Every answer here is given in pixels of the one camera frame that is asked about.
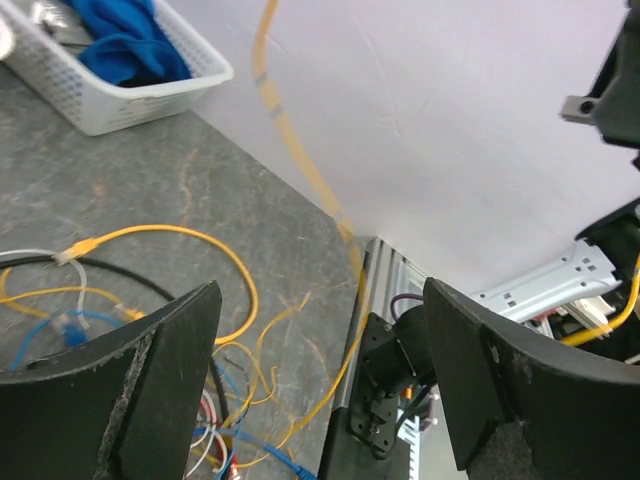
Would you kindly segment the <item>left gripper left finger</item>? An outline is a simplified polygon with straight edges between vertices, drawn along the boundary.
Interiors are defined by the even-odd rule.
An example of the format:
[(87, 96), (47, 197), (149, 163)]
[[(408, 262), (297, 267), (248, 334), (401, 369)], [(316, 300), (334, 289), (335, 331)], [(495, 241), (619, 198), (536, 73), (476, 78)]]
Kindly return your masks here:
[(2, 478), (182, 478), (221, 304), (209, 282), (2, 373)]

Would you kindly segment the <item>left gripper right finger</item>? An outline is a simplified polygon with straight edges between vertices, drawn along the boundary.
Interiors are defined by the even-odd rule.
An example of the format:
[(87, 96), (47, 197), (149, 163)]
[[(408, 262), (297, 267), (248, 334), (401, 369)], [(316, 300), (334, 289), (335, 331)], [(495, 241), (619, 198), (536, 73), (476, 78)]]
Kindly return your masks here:
[(535, 333), (434, 278), (424, 310), (456, 466), (469, 478), (638, 478), (638, 367)]

